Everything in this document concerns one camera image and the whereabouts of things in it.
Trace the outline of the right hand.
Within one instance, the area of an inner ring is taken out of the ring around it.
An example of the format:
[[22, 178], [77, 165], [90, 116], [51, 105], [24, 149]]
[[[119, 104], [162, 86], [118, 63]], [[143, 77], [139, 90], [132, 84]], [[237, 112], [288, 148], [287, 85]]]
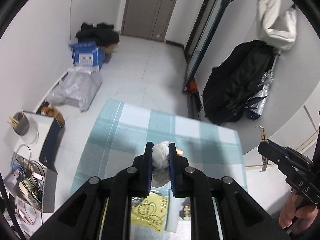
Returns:
[[300, 223], [292, 229], [295, 234], [302, 233], [310, 228], [319, 212], [315, 205], [307, 205], [298, 209], [296, 207], [298, 198], [299, 195], [293, 190], [279, 216], [279, 225], [282, 229], [290, 227], [294, 218], [301, 219]]

